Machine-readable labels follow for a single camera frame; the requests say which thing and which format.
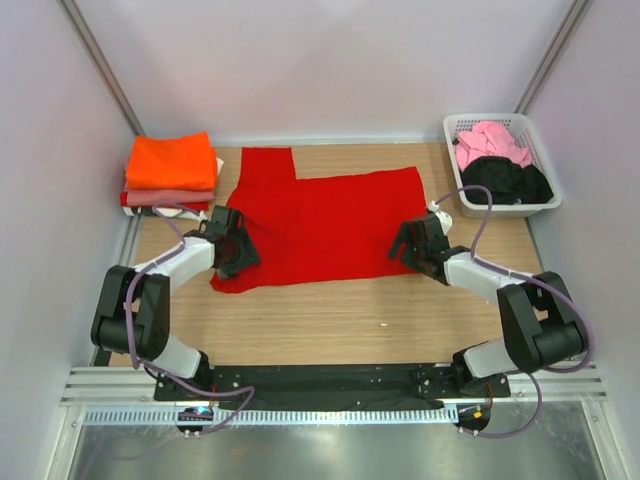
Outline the aluminium rail frame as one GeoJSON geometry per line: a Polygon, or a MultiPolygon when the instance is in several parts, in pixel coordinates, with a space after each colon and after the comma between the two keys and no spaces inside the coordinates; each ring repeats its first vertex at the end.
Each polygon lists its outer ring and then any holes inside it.
{"type": "Polygon", "coordinates": [[[153,400],[155,381],[130,366],[111,366],[112,354],[96,347],[87,366],[72,367],[61,407],[135,405],[153,400]]]}

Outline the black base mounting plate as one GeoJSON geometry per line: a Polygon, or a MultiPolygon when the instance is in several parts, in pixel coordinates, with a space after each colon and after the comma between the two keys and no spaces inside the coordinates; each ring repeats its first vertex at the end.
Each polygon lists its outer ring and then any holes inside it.
{"type": "Polygon", "coordinates": [[[427,400],[511,395],[504,374],[475,379],[466,367],[450,363],[217,366],[211,375],[217,392],[252,386],[257,399],[297,395],[317,400],[328,394],[342,400],[348,394],[373,392],[427,400]]]}

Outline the white plastic laundry basket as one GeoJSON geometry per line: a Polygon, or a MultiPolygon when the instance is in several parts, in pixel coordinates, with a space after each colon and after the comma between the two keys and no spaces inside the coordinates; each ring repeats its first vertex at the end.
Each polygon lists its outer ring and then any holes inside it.
{"type": "Polygon", "coordinates": [[[448,115],[443,119],[444,138],[456,187],[462,187],[463,184],[455,158],[453,140],[458,139],[461,132],[471,131],[476,124],[482,121],[503,125],[518,147],[529,149],[532,164],[545,176],[553,193],[550,201],[544,204],[494,205],[492,215],[506,218],[527,218],[541,211],[558,208],[562,203],[562,191],[553,163],[532,121],[527,116],[518,113],[464,113],[448,115]]]}

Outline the black t shirt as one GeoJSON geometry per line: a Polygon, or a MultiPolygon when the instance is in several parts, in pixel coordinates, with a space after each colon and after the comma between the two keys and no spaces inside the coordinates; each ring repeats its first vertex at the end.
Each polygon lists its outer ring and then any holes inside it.
{"type": "Polygon", "coordinates": [[[554,196],[537,167],[522,167],[506,157],[479,157],[460,172],[460,178],[464,186],[486,188],[494,205],[546,204],[554,196]]]}

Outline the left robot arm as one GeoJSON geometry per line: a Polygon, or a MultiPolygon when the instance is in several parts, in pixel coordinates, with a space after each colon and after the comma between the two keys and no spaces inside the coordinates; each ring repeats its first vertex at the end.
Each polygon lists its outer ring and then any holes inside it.
{"type": "Polygon", "coordinates": [[[105,274],[91,327],[92,343],[105,351],[130,356],[172,381],[189,399],[225,398],[238,390],[213,391],[207,355],[171,333],[171,297],[200,273],[213,269],[223,280],[260,263],[245,226],[244,214],[216,206],[199,226],[178,232],[178,243],[135,266],[115,265],[105,274]]]}

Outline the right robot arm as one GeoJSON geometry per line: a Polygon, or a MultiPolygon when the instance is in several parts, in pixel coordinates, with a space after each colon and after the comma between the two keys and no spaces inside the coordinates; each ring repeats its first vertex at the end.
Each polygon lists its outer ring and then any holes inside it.
{"type": "Polygon", "coordinates": [[[480,395],[508,373],[551,371],[591,347],[590,333],[558,274],[529,275],[487,262],[447,236],[441,211],[401,224],[388,257],[445,286],[468,290],[498,307],[502,337],[452,357],[450,381],[464,396],[480,395]]]}

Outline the folded red white t shirt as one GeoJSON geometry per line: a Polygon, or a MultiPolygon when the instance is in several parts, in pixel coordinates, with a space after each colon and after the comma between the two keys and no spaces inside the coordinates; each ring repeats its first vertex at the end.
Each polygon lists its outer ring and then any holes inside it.
{"type": "MultiPolygon", "coordinates": [[[[217,174],[219,174],[222,167],[224,166],[224,162],[219,158],[216,158],[216,159],[217,159],[217,174]]],[[[128,187],[126,183],[126,178],[125,178],[125,187],[123,191],[130,191],[130,190],[132,189],[128,187]]],[[[213,200],[214,198],[209,202],[197,202],[197,203],[175,203],[175,202],[162,201],[160,203],[157,203],[151,206],[136,206],[136,207],[122,206],[120,203],[120,206],[125,210],[125,213],[130,216],[134,214],[142,214],[142,213],[148,214],[148,215],[154,215],[155,212],[153,211],[153,207],[156,207],[163,215],[166,215],[168,217],[176,218],[176,217],[195,216],[196,218],[198,218],[209,210],[210,203],[213,200]]]]}

